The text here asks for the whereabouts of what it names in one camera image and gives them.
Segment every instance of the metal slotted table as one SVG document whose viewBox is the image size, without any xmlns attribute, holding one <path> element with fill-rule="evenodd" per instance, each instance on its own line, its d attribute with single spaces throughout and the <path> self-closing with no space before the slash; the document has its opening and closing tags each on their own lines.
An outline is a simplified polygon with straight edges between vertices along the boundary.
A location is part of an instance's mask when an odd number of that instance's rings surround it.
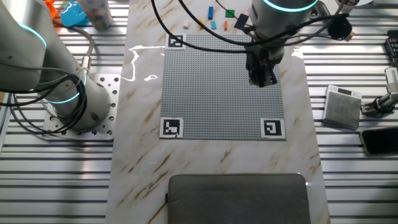
<svg viewBox="0 0 398 224">
<path fill-rule="evenodd" d="M 301 48 L 331 223 L 336 224 L 398 223 L 398 156 L 367 158 L 358 137 L 360 130 L 397 126 L 398 114 L 382 120 L 361 117 L 357 131 L 328 128 L 321 121 L 328 85 L 361 92 L 363 103 L 386 93 L 384 69 L 389 60 L 382 45 L 387 31 L 396 29 L 398 6 L 384 4 L 392 1 L 376 2 L 379 8 L 367 6 L 351 13 L 357 33 L 352 41 L 314 39 Z M 128 1 L 109 3 L 114 24 L 106 32 L 85 28 L 99 45 L 92 72 L 104 75 L 121 73 L 129 12 Z M 301 33 L 312 33 L 320 26 Z M 88 41 L 66 29 L 57 32 L 80 61 Z M 42 125 L 45 111 L 40 104 L 26 107 L 25 113 Z M 0 140 L 0 223 L 104 223 L 112 142 L 50 144 L 23 131 L 9 113 Z"/>
</svg>

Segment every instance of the blue lego brick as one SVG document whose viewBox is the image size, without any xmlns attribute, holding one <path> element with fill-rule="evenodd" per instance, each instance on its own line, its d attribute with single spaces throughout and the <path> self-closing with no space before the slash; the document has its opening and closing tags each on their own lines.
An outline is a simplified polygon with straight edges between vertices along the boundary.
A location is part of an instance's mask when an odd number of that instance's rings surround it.
<svg viewBox="0 0 398 224">
<path fill-rule="evenodd" d="M 214 7 L 210 6 L 209 7 L 209 20 L 213 19 L 213 13 L 214 13 Z"/>
<path fill-rule="evenodd" d="M 211 22 L 211 28 L 212 28 L 212 29 L 217 29 L 217 25 L 216 25 L 216 22 L 215 22 L 215 21 L 212 21 L 212 22 Z"/>
</svg>

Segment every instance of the green lego brick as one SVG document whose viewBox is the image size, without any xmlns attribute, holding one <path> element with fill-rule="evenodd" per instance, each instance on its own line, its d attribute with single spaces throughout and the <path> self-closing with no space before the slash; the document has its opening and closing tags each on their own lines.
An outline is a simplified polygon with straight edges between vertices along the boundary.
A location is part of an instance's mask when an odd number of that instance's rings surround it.
<svg viewBox="0 0 398 224">
<path fill-rule="evenodd" d="M 229 10 L 225 11 L 225 17 L 232 18 L 234 16 L 235 16 L 235 10 L 229 9 Z"/>
</svg>

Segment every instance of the smartphone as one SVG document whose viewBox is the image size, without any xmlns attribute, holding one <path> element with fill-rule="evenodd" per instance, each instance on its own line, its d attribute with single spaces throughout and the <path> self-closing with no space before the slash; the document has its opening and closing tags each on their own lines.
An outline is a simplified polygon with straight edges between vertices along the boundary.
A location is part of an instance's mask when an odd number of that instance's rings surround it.
<svg viewBox="0 0 398 224">
<path fill-rule="evenodd" d="M 398 127 L 362 131 L 359 137 L 366 156 L 398 154 Z"/>
</svg>

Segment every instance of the gray fabric pad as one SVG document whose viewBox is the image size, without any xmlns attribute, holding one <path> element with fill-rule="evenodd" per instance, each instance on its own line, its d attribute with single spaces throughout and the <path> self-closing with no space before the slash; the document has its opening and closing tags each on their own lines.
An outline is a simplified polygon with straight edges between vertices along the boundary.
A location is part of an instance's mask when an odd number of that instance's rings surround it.
<svg viewBox="0 0 398 224">
<path fill-rule="evenodd" d="M 176 175 L 169 224 L 310 224 L 299 174 Z"/>
</svg>

